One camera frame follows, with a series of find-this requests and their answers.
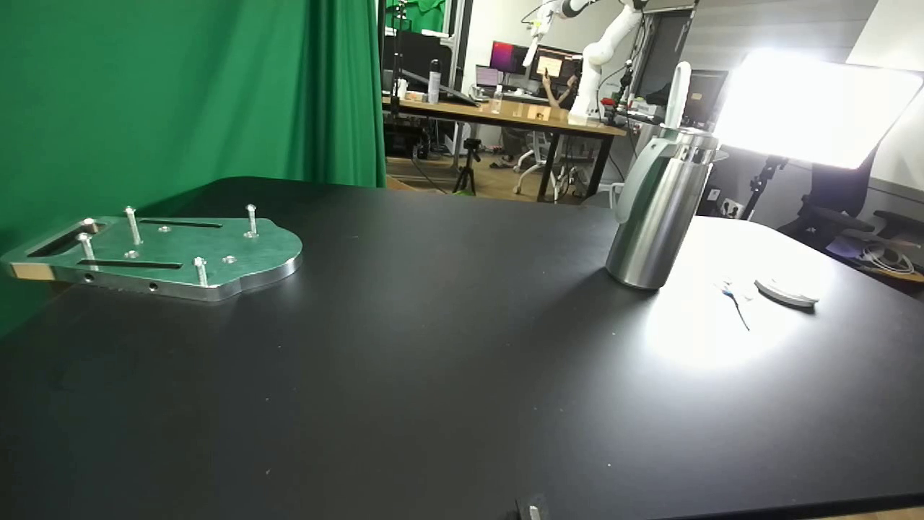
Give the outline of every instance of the small metal tool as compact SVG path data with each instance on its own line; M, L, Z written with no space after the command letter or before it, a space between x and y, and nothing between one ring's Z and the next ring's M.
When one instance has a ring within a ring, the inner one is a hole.
M745 318L741 301L740 301L740 295L734 291L731 282L721 285L721 295L734 304L734 310L740 312L741 327L750 333L750 324Z
M773 279L753 279L757 291L777 301L780 305L789 305L789 310L800 310L800 312L815 312L815 304L818 297L809 297L809 295L800 295L795 289L784 289Z

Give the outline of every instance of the table surface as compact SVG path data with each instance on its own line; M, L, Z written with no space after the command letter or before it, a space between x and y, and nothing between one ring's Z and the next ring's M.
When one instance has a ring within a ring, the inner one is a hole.
M425 103L425 102L400 102L400 112L483 122L483 125L517 125L517 128L540 128L555 132L581 132L581 136L626 136L621 128L607 128L600 122L569 122L569 110L555 110L542 103L523 103L490 97L488 103Z
M695 220L643 295L600 272L600 207L234 180L185 213L246 201L299 233L298 275L216 305L65 289L0 343L0 518L924 502L922 305L777 230Z

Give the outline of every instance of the stainless steel cup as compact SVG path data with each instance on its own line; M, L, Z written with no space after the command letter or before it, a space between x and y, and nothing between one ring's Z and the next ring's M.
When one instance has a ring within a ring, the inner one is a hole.
M682 128L659 129L637 152L614 201L607 272L636 289L663 285L714 169L719 139Z

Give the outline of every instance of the green backdrop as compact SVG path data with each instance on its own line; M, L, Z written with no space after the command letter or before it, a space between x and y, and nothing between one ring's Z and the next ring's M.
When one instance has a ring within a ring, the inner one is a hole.
M223 180L383 181L370 0L3 0L0 252ZM45 289L0 278L0 334Z
M395 21L395 5L399 5L400 0L386 0L386 18L383 18L383 24L389 26L389 29L399 29L399 21ZM416 0L416 3L409 3L408 9L403 9L403 26L400 26L400 32L425 32L425 29L431 29L431 32L442 32L442 24L445 21L445 0Z

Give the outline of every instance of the metal peg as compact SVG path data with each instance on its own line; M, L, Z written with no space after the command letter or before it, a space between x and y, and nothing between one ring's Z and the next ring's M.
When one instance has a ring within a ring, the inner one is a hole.
M141 246L141 230L136 220L136 207L125 206L128 227L133 230L133 246Z
M93 217L86 217L80 226L99 233L99 221Z
M249 221L250 221L250 230L246 230L243 237L259 237L259 230L257 230L257 206L249 206Z
M83 246L83 260L96 260L96 253L93 253L93 237L89 237L89 233L78 233L78 243Z
M200 275L200 285L207 285L207 263L204 258L194 258L195 275Z

